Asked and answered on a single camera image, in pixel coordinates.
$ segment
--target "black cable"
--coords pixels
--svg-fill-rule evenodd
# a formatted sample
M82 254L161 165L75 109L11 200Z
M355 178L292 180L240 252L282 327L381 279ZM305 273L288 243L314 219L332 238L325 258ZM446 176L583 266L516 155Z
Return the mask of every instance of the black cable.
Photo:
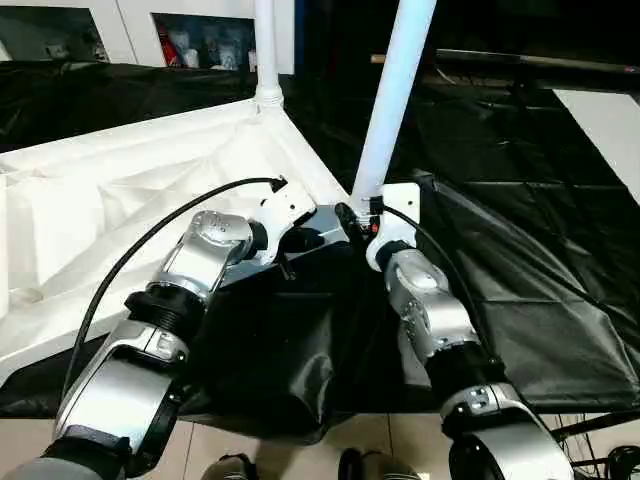
M640 448L635 445L621 445L609 452L605 466L607 480L628 480L640 465Z
M591 444L591 438L589 437L589 434L585 433L584 438L587 440L587 448L589 449L589 455L591 455L591 460L595 461L596 454L593 451L593 445ZM596 478L602 479L602 477L600 476L600 468L598 467L597 463L594 463L593 468L595 469Z
M438 241L429 232L427 232L427 230L422 225L416 222L413 218L409 217L408 215L405 215L404 213L402 213L399 210L396 210L393 207L389 207L388 205L383 205L382 210L384 210L385 212L389 212L390 214L395 215L401 220L404 220L405 222L407 222L409 225L415 228L416 231L419 232L433 246L433 248L437 250L438 254L442 257L444 262L447 264L447 267L449 268L453 276L456 278L456 281L460 289L462 290L462 294L467 298L467 303L469 304L469 310L471 310L472 320L476 323L476 325L480 325L480 315L478 314L476 304L473 301L473 297L471 296L471 291L467 286L467 282L465 281L464 277L460 273L460 270L458 270L458 267L456 267L456 264L453 262L449 254L445 251L445 249L442 248L442 246L438 243Z
M194 198L193 200L185 203L181 207L177 208L169 215L164 217L158 223L156 223L151 229L142 235L129 249L122 255L118 261L111 267L111 270L105 275L104 279L98 286L96 293L93 294L93 298L91 302L89 302L89 306L87 307L87 311L84 314L84 318L82 319L82 323L80 324L80 328L78 329L78 333L76 335L75 342L73 344L73 350L71 351L71 359L69 360L69 365L67 366L67 373L64 378L64 385L62 387L62 398L66 395L71 387L71 384L75 381L75 370L76 364L78 363L78 359L80 358L80 354L82 353L82 346L84 345L85 339L87 338L87 333L89 332L89 327L91 326L91 322L93 320L93 316L98 309L98 305L102 300L105 292L111 285L111 282L118 275L122 267L133 257L142 246L147 243L156 233L166 227L173 220L178 218L180 215L185 213L186 211L192 209L196 205L208 200L216 195L224 193L228 190L231 190L236 187L240 187L242 185L249 185L252 183L269 183L271 184L271 188L274 192L278 191L284 185L287 184L286 180L281 178L269 178L269 177L254 177L254 178L245 178L243 180L236 180L235 182L227 183L226 185L222 185L221 187L214 188L213 190L208 191L200 195L199 197Z

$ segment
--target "white panel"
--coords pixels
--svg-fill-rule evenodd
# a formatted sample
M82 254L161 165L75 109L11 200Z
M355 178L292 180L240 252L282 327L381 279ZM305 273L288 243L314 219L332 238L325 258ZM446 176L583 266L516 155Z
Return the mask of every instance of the white panel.
M254 18L254 0L118 0L118 4L138 62L152 67L166 66L152 13ZM275 0L275 8L278 71L292 74L295 0Z
M640 106L618 93L555 93L640 204Z
M0 0L0 6L88 8L109 61L137 63L116 0Z

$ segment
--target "black connector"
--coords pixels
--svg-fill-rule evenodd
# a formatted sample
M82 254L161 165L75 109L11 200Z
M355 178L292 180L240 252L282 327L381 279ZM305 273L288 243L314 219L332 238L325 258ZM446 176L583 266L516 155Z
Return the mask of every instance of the black connector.
M289 182L287 182L283 177L274 178L269 182L269 184L271 185L271 191L273 193L276 193L278 190L284 187L287 183Z
M371 215L382 215L382 212L384 210L384 201L382 200L382 195L371 197L369 199L369 209L371 210Z

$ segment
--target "white fabric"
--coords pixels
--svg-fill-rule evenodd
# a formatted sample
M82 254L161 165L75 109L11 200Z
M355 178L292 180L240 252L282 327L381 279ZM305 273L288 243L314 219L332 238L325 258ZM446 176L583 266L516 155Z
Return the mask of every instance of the white fabric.
M256 115L239 102L208 111L0 155L0 384L13 369L68 348L117 258L197 195L234 180L282 175L302 181L317 203L346 199L281 110ZM125 267L94 323L116 318L195 211L249 215L269 195L266 184L243 186L174 221ZM90 336L109 328L96 326Z

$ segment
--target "white metal pole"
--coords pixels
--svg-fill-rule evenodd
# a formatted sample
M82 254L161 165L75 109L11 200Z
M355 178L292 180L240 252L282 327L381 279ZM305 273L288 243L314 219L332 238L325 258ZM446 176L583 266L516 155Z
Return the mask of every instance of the white metal pole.
M276 61L275 16L273 0L255 0L256 55L258 87L256 101L260 107L282 106Z
M400 0L351 193L360 215L369 213L368 199L380 194L387 175L435 6L436 0Z

